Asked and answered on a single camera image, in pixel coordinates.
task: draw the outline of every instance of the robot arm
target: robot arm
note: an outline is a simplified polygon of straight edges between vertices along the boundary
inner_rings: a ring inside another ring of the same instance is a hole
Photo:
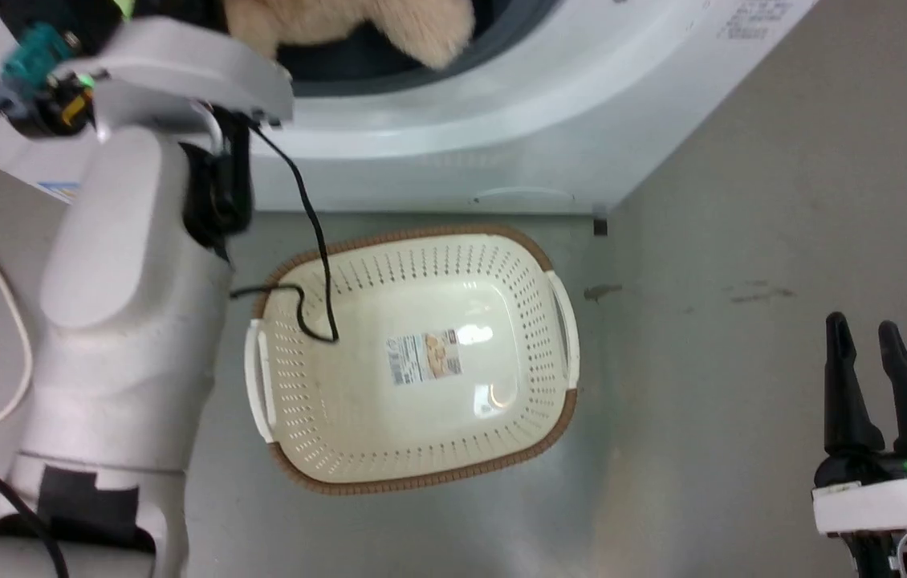
[[[104,78],[87,96],[100,146],[43,275],[49,330],[7,482],[75,542],[72,575],[178,576],[185,470],[232,278],[223,245],[252,205],[247,122],[289,120],[292,92],[276,63],[170,18],[122,22],[106,41],[58,22],[62,39],[99,45],[54,77]],[[209,128],[225,154],[181,141]],[[39,542],[9,529],[0,497],[0,575],[52,575]]]
[[[897,326],[878,329],[882,363],[893,382],[900,437],[893,451],[871,423],[853,363],[846,318],[828,316],[824,370],[824,449],[814,475],[817,531],[842,539],[860,578],[907,576],[907,352]]]

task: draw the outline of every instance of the product label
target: product label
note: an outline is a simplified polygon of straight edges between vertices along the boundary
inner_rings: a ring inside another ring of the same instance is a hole
[[[457,332],[417,333],[386,340],[388,366],[395,385],[409,385],[460,376],[461,352]]]
[[[771,28],[792,8],[792,0],[743,0],[718,38],[724,40],[764,40]]]

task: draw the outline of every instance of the white plastic basket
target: white plastic basket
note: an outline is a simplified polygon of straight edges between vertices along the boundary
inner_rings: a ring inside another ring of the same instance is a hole
[[[571,301],[533,241],[497,226],[405,231],[329,248],[338,344],[309,340],[297,295],[255,306],[246,344],[255,424],[283,469],[326,494],[428,486],[542,453],[578,383]],[[318,253],[269,284],[307,292],[329,333]]]

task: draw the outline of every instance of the floor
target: floor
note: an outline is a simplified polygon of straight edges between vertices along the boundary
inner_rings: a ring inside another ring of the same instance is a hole
[[[0,260],[36,320],[64,207],[0,174]],[[462,217],[328,216],[329,238]],[[542,457],[467,482],[326,498],[258,441],[230,309],[186,495],[189,575],[848,576],[814,531],[824,317],[846,311],[894,437],[876,323],[907,340],[907,2],[823,2],[611,216],[491,217],[533,235],[582,328],[578,413]],[[260,214],[237,284],[309,248]],[[598,300],[593,287],[614,289]],[[0,304],[0,404],[19,352]],[[0,428],[9,460],[21,417]]]

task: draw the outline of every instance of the white cable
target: white cable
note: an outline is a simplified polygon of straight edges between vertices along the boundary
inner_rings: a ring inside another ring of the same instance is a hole
[[[209,105],[200,102],[192,102],[189,106],[200,114],[204,125],[207,127],[208,135],[211,136],[211,156],[220,157],[226,151],[226,136],[222,134],[222,126],[218,124],[218,118],[214,117],[214,112],[208,108]]]
[[[29,385],[32,382],[32,343],[29,340],[29,332],[25,328],[25,322],[22,321],[22,313],[18,308],[17,301],[14,301],[14,295],[7,286],[5,275],[1,273],[0,267],[0,289],[10,315],[14,319],[14,326],[18,329],[18,334],[22,338],[22,378],[18,384],[18,390],[14,391],[12,398],[2,407],[0,411],[0,423],[5,421],[15,409],[22,404],[25,395],[29,393]]]
[[[904,556],[904,550],[906,549],[906,545],[907,545],[907,532],[904,535],[902,535],[902,538],[900,538],[900,543],[897,544],[897,567],[895,568],[895,570],[898,570],[900,572],[900,578],[907,578],[906,566],[904,566],[904,560],[902,560],[902,556]]]

